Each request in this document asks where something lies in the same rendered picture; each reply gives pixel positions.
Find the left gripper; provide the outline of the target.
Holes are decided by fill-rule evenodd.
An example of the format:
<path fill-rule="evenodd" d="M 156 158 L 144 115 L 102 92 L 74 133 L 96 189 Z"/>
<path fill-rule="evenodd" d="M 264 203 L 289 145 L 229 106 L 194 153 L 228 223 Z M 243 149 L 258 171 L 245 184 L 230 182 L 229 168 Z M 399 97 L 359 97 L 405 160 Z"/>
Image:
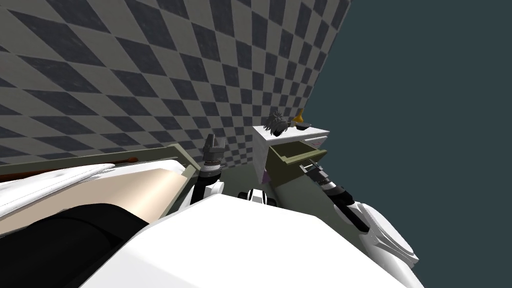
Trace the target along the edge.
<path fill-rule="evenodd" d="M 203 148 L 203 160 L 205 164 L 220 164 L 225 154 L 225 147 L 216 147 L 217 138 L 209 134 Z"/>

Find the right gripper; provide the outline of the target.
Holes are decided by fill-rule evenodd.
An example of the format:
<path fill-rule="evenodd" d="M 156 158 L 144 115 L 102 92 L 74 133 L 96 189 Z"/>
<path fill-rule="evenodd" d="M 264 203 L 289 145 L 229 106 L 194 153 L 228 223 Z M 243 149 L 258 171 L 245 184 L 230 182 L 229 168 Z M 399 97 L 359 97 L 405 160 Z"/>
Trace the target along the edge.
<path fill-rule="evenodd" d="M 306 174 L 313 182 L 318 184 L 327 184 L 328 175 L 324 172 L 323 168 L 313 159 L 308 160 L 309 165 L 300 165 L 300 169 Z"/>

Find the olive green drawer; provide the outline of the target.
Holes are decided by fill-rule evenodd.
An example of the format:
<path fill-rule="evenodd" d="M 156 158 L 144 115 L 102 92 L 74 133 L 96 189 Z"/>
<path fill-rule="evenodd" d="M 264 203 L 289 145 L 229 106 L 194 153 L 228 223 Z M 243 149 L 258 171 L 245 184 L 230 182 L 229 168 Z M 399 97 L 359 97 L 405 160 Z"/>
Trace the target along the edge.
<path fill-rule="evenodd" d="M 310 160 L 318 162 L 327 152 L 325 149 L 314 148 L 302 141 L 270 146 L 265 169 L 269 174 L 271 185 L 278 187 L 303 176 L 304 172 L 300 166 L 310 165 Z"/>

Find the white nightstand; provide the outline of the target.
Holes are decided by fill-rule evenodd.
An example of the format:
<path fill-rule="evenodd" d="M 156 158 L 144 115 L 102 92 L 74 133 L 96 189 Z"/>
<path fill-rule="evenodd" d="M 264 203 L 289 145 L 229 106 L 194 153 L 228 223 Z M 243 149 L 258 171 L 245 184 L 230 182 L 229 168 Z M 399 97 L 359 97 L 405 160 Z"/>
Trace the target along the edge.
<path fill-rule="evenodd" d="M 309 127 L 305 130 L 298 130 L 296 127 L 288 127 L 286 131 L 283 131 L 280 136 L 276 137 L 270 133 L 270 130 L 265 130 L 262 125 L 253 126 L 253 166 L 258 181 L 261 184 L 264 183 L 264 173 L 270 146 L 326 137 L 329 133 L 330 131 L 328 130 L 315 127 Z"/>

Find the dark spiky plant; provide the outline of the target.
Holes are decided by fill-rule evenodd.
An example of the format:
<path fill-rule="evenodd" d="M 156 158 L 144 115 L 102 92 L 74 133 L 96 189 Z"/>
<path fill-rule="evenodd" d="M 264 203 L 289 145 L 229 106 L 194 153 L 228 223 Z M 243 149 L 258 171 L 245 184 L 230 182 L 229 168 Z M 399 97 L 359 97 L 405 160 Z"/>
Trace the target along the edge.
<path fill-rule="evenodd" d="M 279 137 L 282 132 L 289 128 L 289 123 L 282 116 L 281 112 L 276 110 L 269 115 L 263 128 L 269 131 L 271 135 Z"/>

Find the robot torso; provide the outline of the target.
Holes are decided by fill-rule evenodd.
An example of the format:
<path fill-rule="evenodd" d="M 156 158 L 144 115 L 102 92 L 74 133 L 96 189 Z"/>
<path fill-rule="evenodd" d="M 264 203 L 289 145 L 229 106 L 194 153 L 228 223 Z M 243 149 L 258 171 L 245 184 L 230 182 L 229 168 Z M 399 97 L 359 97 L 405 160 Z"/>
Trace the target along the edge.
<path fill-rule="evenodd" d="M 139 231 L 80 288 L 424 288 L 314 215 L 215 194 Z"/>

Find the bed with olive frame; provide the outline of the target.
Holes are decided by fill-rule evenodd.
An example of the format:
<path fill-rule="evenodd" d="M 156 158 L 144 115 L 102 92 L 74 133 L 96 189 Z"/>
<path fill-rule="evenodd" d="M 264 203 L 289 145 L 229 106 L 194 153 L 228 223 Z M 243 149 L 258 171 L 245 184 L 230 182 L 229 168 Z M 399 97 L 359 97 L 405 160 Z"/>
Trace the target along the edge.
<path fill-rule="evenodd" d="M 165 217 L 200 169 L 178 144 L 129 151 L 128 155 L 139 161 L 103 170 L 2 217 L 0 239 L 81 205 L 111 204 L 148 223 L 155 222 Z"/>

